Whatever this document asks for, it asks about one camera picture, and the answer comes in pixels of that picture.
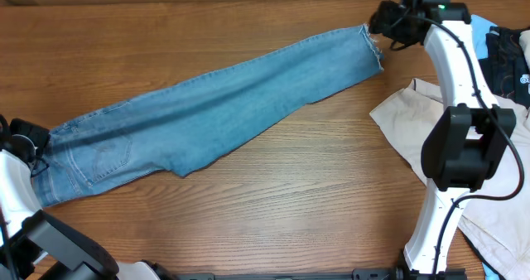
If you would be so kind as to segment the light blue denim jeans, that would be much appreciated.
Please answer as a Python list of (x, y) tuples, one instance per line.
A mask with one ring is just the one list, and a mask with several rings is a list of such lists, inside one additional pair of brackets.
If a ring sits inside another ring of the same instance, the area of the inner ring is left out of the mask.
[(341, 28), (81, 115), (51, 131), (36, 198), (47, 207), (155, 171), (187, 176), (379, 74), (381, 58), (366, 26)]

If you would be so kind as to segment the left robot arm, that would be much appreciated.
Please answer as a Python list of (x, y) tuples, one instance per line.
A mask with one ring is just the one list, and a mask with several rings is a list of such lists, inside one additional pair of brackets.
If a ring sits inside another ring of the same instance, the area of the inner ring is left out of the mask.
[(101, 245), (46, 213), (32, 189), (49, 130), (1, 118), (1, 278), (26, 279), (46, 256), (41, 277), (56, 280), (159, 280), (146, 262), (119, 263)]

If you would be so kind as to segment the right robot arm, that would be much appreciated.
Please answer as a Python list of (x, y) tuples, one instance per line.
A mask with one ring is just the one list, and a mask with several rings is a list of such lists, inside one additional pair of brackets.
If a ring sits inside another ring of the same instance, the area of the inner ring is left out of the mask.
[(421, 150), (426, 197), (412, 237), (394, 268), (355, 269), (354, 279), (464, 279), (446, 255), (466, 203), (497, 171), (516, 126), (513, 110), (499, 107), (484, 81), (463, 3), (383, 1), (369, 30), (406, 48), (420, 43), (438, 75), (444, 112)]

